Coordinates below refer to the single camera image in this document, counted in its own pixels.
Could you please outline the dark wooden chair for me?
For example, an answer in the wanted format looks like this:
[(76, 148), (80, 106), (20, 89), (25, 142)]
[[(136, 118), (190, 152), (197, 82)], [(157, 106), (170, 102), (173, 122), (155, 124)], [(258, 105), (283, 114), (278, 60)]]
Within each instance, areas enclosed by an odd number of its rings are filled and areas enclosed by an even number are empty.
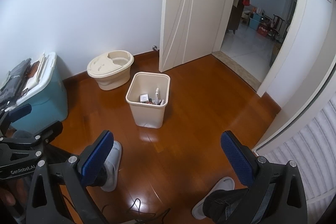
[(279, 36), (279, 32), (281, 30), (282, 24), (284, 22), (284, 19), (278, 15), (273, 15), (273, 19), (270, 21), (269, 24), (269, 31), (268, 36), (275, 40)]

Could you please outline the red crate in hallway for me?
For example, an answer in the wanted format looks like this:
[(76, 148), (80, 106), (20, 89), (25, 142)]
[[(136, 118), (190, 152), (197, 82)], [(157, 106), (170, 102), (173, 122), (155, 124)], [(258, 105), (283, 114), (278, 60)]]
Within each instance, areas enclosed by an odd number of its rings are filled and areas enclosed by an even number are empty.
[(262, 24), (258, 26), (257, 33), (263, 37), (268, 35), (269, 30)]

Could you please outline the beige plastic trash bin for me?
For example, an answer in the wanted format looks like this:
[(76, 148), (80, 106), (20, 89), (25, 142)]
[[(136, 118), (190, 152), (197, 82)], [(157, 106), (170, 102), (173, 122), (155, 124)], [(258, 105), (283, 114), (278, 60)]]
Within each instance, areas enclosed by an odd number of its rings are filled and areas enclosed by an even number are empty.
[(138, 72), (134, 75), (126, 101), (136, 125), (160, 128), (169, 101), (170, 77), (161, 73)]

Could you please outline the blue white small box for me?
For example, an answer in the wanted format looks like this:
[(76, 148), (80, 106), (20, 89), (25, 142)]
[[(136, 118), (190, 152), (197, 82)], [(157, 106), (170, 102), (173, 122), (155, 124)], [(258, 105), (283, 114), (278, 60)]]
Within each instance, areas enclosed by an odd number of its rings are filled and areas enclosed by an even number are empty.
[(150, 99), (149, 99), (149, 95), (148, 95), (148, 94), (141, 94), (141, 95), (139, 96), (139, 101), (140, 101), (141, 103), (148, 103), (148, 102), (150, 101)]

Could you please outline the dark trouser leg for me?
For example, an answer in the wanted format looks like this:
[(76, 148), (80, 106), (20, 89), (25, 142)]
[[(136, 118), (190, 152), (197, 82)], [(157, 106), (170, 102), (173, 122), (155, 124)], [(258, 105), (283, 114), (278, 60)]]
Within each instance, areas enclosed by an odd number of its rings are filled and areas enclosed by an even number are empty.
[[(270, 198), (274, 190), (274, 184), (268, 186), (262, 203), (254, 216), (252, 223), (259, 223), (266, 211)], [(222, 194), (216, 194), (212, 198), (206, 199), (203, 205), (205, 216), (212, 219), (214, 223), (226, 223), (242, 198), (249, 192), (248, 188), (230, 190)]]

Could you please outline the white pleated bed cover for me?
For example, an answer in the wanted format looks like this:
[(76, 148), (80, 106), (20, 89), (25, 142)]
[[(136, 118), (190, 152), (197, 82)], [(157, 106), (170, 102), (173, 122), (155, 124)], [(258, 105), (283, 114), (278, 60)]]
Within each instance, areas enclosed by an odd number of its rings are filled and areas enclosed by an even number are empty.
[(270, 162), (297, 163), (310, 223), (316, 223), (335, 196), (335, 96), (289, 140), (268, 153)]

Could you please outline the grey left slipper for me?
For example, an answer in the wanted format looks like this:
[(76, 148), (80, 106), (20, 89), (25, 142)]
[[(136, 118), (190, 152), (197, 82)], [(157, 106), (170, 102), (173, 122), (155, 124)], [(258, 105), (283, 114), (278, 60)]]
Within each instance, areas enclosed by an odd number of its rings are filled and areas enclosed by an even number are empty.
[(106, 182), (101, 187), (104, 192), (112, 192), (116, 189), (121, 157), (122, 146), (120, 142), (115, 140), (113, 147), (104, 162), (104, 167), (107, 174)]

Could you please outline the beige foot bath tub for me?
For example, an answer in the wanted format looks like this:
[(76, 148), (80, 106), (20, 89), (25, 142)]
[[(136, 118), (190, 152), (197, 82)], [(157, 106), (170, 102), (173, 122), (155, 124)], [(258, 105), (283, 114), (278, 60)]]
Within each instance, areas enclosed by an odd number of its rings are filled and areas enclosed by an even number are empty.
[(89, 62), (87, 73), (101, 90), (112, 90), (129, 81), (133, 62), (134, 56), (128, 51), (107, 52)]

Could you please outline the grey right slipper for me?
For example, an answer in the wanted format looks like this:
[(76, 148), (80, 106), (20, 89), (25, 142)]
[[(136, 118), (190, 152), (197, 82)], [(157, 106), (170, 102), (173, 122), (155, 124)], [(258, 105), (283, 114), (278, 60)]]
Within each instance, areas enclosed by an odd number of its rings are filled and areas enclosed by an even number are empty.
[(212, 198), (216, 194), (222, 194), (230, 190), (234, 190), (235, 182), (231, 177), (221, 178), (213, 188), (193, 207), (191, 214), (197, 220), (205, 219), (205, 213), (203, 212), (203, 205), (208, 198)]

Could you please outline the white EastBuy carton box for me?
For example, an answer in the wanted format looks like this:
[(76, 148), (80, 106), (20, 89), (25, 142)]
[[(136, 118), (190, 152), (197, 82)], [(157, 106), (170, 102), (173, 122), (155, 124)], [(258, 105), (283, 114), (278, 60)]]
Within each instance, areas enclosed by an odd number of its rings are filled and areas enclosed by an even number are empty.
[(159, 90), (159, 88), (156, 88), (156, 90), (155, 90), (154, 104), (155, 105), (160, 105), (161, 104), (160, 90)]

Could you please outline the teal storage box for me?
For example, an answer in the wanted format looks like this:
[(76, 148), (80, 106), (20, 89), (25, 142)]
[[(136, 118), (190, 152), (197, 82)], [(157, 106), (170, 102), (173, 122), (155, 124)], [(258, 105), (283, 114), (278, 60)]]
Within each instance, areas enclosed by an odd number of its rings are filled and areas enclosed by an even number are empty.
[(37, 86), (17, 100), (17, 106), (31, 105), (31, 112), (11, 125), (16, 130), (36, 133), (48, 125), (63, 121), (68, 116), (67, 92), (58, 70), (58, 56), (46, 56)]

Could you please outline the white bedroom door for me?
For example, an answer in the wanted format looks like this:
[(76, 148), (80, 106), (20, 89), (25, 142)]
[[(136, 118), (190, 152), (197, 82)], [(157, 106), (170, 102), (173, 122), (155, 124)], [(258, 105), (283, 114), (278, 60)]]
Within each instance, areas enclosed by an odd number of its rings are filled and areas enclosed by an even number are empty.
[(232, 3), (233, 0), (162, 0), (159, 71), (218, 50)]

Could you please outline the grey slipper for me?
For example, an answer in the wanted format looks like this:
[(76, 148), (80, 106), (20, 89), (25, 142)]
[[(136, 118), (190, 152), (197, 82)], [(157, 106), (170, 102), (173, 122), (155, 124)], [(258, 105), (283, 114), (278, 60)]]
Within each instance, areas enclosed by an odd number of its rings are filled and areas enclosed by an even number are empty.
[(104, 192), (112, 192), (116, 189), (121, 157), (122, 146), (120, 142), (115, 140), (113, 147), (104, 162), (104, 167), (107, 174), (106, 182), (101, 187)]
[(231, 177), (221, 178), (213, 188), (193, 207), (191, 214), (197, 220), (205, 219), (205, 213), (203, 212), (203, 205), (208, 198), (212, 198), (216, 194), (222, 194), (230, 190), (234, 190), (235, 182)]

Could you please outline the black clothes on box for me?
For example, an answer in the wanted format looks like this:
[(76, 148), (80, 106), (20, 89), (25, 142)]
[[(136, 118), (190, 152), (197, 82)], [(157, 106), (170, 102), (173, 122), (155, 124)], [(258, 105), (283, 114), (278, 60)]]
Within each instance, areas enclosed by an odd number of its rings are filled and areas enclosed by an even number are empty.
[(7, 82), (1, 87), (1, 110), (16, 103), (27, 80), (31, 58), (25, 59), (9, 71)]

